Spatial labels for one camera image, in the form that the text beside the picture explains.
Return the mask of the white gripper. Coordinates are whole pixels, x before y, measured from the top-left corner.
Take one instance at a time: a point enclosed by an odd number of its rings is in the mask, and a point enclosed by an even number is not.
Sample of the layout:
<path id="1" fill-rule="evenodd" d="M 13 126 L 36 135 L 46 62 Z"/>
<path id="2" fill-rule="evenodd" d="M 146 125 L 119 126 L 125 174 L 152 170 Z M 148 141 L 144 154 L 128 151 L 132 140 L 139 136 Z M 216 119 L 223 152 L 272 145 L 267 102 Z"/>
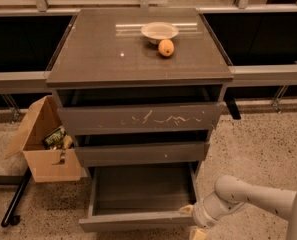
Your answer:
<path id="1" fill-rule="evenodd" d="M 232 203 L 212 192 L 193 206 L 189 204 L 181 207 L 178 212 L 192 214 L 196 225 L 201 227 L 190 228 L 189 240 L 206 240 L 207 232 L 202 228 L 213 228 L 222 217 L 240 212 L 245 207 L 244 202 Z"/>

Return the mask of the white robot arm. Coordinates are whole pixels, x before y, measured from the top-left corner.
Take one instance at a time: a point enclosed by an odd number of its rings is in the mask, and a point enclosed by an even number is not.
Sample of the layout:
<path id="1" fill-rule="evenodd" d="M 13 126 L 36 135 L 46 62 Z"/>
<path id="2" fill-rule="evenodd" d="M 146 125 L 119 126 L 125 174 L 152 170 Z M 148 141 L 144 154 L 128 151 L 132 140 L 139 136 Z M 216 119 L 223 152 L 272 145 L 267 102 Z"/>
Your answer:
<path id="1" fill-rule="evenodd" d="M 190 240 L 205 240 L 206 229 L 221 217 L 241 211 L 246 204 L 286 220 L 286 240 L 297 240 L 297 191 L 253 185 L 231 175 L 219 177 L 206 198 L 183 206 L 178 212 L 191 216 L 199 227 L 190 233 Z"/>

